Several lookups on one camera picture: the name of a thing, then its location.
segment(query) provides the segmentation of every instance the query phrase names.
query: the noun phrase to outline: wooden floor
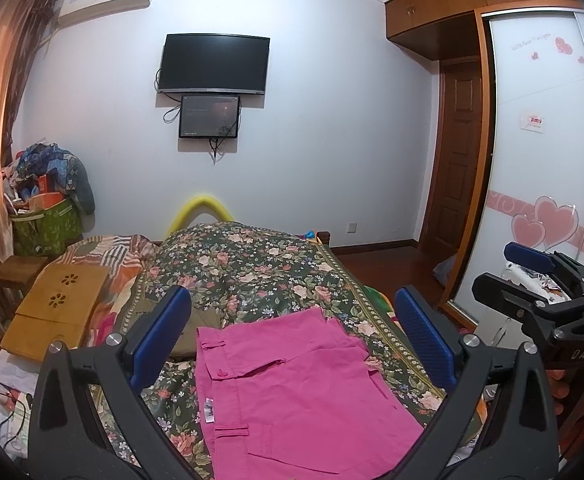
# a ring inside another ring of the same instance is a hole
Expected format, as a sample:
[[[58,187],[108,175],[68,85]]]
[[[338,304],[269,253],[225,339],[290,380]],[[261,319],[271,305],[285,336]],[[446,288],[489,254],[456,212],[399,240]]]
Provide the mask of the wooden floor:
[[[338,259],[359,282],[379,290],[392,303],[396,291],[405,285],[414,285],[433,307],[443,296],[443,287],[432,275],[438,262],[430,260],[417,248],[341,254]]]

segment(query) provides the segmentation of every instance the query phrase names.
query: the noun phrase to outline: blue gripper pad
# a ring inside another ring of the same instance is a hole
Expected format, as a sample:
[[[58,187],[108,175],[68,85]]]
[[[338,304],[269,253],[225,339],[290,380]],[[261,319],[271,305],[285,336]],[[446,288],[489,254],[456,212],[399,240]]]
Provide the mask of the blue gripper pad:
[[[189,320],[192,303],[187,288],[178,285],[170,287],[154,308],[161,309],[162,312],[154,320],[133,354],[130,385],[137,395],[142,389],[156,382],[169,353]]]
[[[510,242],[503,251],[505,259],[513,264],[533,270],[539,274],[549,274],[554,271],[554,262],[549,254],[530,249],[516,242]]]
[[[435,312],[411,285],[396,293],[394,312],[432,384],[451,393],[457,382],[456,370],[462,362],[459,334],[454,326]]]

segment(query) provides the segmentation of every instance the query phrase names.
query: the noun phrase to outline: door frame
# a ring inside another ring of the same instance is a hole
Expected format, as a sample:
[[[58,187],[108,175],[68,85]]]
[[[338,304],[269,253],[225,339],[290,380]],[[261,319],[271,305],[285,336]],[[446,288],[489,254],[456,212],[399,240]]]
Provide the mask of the door frame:
[[[476,234],[478,233],[478,226],[482,218],[483,209],[485,206],[485,199],[488,192],[489,174],[491,171],[491,156],[494,147],[494,134],[496,133],[496,76],[494,72],[494,58],[491,46],[491,36],[486,32],[486,24],[483,19],[483,14],[496,12],[501,10],[514,10],[534,7],[561,7],[573,10],[582,10],[583,6],[578,5],[577,2],[567,0],[533,0],[528,2],[513,2],[509,4],[500,4],[496,6],[487,6],[480,9],[474,9],[474,17],[476,20],[476,28],[478,29],[478,46],[480,48],[480,72],[482,77],[482,124],[480,130],[480,145],[478,147],[478,167],[476,168],[476,178],[474,180],[474,190],[472,192],[472,200],[470,202],[470,211],[465,224],[465,229],[460,241],[460,247],[456,253],[456,261],[450,272],[447,286],[443,291],[441,301],[438,303],[438,308],[443,310],[446,314],[451,316],[454,320],[465,326],[469,330],[476,328],[476,321],[471,319],[464,311],[459,309],[452,298],[460,287],[460,282],[464,275],[465,269],[470,259],[470,254],[474,247]],[[458,60],[449,60],[449,62],[459,62]],[[437,147],[435,151],[435,160],[432,170],[432,178],[430,181],[429,195],[427,197],[427,206],[425,209],[425,218],[423,221],[423,232],[425,232],[427,223],[429,221],[429,214],[431,202],[433,199],[433,188],[431,182],[435,181],[435,176],[438,174],[438,162],[440,158],[440,138],[441,138],[441,104],[443,103],[442,93],[444,81],[441,79],[440,103],[438,115],[437,128]]]
[[[437,145],[434,152],[434,164],[432,166],[432,175],[429,181],[429,193],[427,195],[427,205],[425,206],[425,215],[423,217],[423,228],[421,229],[421,236],[419,236],[419,243],[417,248],[422,250],[425,243],[425,235],[431,220],[432,206],[434,204],[434,196],[436,192],[436,182],[438,180],[438,173],[440,171],[441,151],[443,149],[443,118],[444,118],[444,98],[445,98],[445,72],[443,67],[453,66],[469,62],[480,63],[480,56],[464,56],[456,57],[454,59],[444,59],[440,61],[441,70],[439,75],[439,91],[438,91],[438,125],[437,125]]]

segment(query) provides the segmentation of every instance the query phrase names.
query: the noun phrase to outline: small monitor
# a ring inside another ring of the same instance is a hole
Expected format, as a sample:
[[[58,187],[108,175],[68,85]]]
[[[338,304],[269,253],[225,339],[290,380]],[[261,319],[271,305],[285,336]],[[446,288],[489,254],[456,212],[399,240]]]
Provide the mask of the small monitor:
[[[236,139],[238,95],[187,94],[181,98],[181,139]]]

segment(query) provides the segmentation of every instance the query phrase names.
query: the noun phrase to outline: metal bolt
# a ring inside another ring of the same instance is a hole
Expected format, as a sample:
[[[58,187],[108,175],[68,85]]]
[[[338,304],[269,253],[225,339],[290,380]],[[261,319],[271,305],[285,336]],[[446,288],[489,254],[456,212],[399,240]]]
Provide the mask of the metal bolt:
[[[51,354],[56,354],[57,352],[61,351],[61,348],[63,348],[63,343],[60,341],[53,341],[50,343],[50,346],[48,346],[48,352]]]
[[[117,346],[123,341],[123,336],[118,332],[114,332],[105,338],[105,344],[108,346]]]
[[[480,345],[480,339],[477,335],[473,334],[466,334],[462,337],[462,342],[465,343],[467,346],[475,347]]]
[[[534,355],[536,352],[538,352],[538,347],[531,341],[525,341],[523,343],[523,350],[525,350],[528,354]]]

